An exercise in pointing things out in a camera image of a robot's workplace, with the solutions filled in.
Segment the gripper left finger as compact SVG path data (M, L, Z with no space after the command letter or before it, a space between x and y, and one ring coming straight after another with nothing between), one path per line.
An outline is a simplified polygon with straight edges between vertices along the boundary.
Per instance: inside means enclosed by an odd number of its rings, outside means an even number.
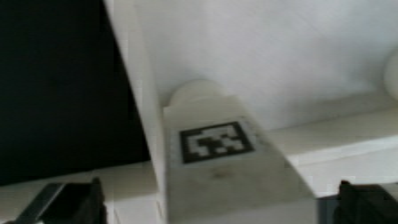
M12 224L108 224L101 181L49 183Z

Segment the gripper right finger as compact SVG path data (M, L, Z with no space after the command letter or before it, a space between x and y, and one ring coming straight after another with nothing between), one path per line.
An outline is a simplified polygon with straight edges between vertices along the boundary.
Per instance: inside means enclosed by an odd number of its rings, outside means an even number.
M334 224L398 224L398 183L341 182Z

